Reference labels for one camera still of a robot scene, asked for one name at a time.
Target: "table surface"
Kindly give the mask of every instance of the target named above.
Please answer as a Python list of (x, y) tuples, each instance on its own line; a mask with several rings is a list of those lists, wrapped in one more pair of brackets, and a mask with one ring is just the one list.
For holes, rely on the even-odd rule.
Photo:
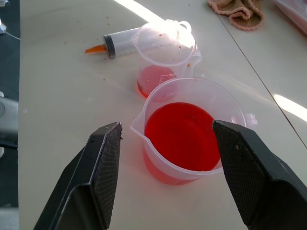
[[(137, 2), (163, 19), (184, 20), (192, 25), (203, 55), (194, 76), (204, 76), (231, 92), (246, 113), (255, 115), (258, 125), (253, 129), (270, 150), (307, 184), (307, 149), (271, 96), (278, 93), (288, 97), (283, 94), (287, 90), (285, 82), (276, 86), (280, 79), (289, 81), (288, 75), (280, 72), (279, 66), (264, 68), (259, 61), (266, 58), (266, 63), (276, 64), (271, 59), (274, 56), (267, 56), (263, 43), (274, 44), (281, 36), (287, 40), (287, 34), (270, 32), (274, 20), (283, 21), (268, 17), (259, 31), (244, 33), (232, 29), (227, 19), (220, 20), (203, 0)], [(114, 121), (123, 124), (123, 141), (111, 230), (246, 229), (222, 173), (183, 186), (168, 186), (156, 181), (146, 170), (141, 158), (142, 140), (130, 130), (145, 102), (136, 90), (137, 55), (105, 60), (101, 55), (83, 54), (86, 48), (101, 43), (105, 34), (146, 23), (140, 16), (148, 18), (150, 14), (133, 3), (132, 0), (21, 2), (18, 148), (21, 230), (34, 227), (62, 170), (85, 145), (89, 135)], [(233, 40), (235, 36), (252, 61)], [(248, 47), (244, 36), (251, 37), (250, 45), (256, 46), (256, 52)], [(301, 41), (299, 36), (296, 34), (293, 39)], [(265, 84), (270, 82), (267, 88), (260, 80), (262, 77), (267, 79), (263, 79)]]

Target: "clear plastic beaker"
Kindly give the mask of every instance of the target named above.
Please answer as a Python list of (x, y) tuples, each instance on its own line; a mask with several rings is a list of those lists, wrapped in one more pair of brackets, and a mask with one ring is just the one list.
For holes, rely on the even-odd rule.
[[(167, 104), (178, 102), (195, 105), (205, 110), (214, 119), (246, 126), (246, 118), (236, 99), (212, 81), (200, 78), (181, 78), (169, 80), (158, 86), (149, 95), (142, 113), (132, 122), (130, 127), (143, 138), (143, 157), (149, 171), (158, 180), (172, 185), (187, 184), (205, 175), (223, 170), (220, 160), (209, 171), (192, 171), (181, 168), (162, 156), (144, 135), (147, 121), (156, 110)], [(205, 152), (204, 154), (210, 157), (211, 153)], [(187, 152), (187, 157), (193, 157), (193, 152)]]
[(188, 22), (147, 23), (131, 41), (140, 57), (137, 84), (145, 97), (169, 79), (191, 77), (194, 66), (201, 60)]

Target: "red liquid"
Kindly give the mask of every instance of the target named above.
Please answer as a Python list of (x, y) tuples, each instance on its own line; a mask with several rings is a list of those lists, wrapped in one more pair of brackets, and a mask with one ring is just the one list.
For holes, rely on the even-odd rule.
[(166, 67), (148, 66), (139, 73), (138, 88), (145, 97), (161, 83), (175, 78), (175, 73)]
[[(212, 122), (213, 118), (195, 105), (170, 103), (151, 115), (145, 136), (173, 164), (188, 170), (209, 171), (220, 160)], [(168, 180), (146, 157), (145, 153), (149, 171), (161, 181)]]

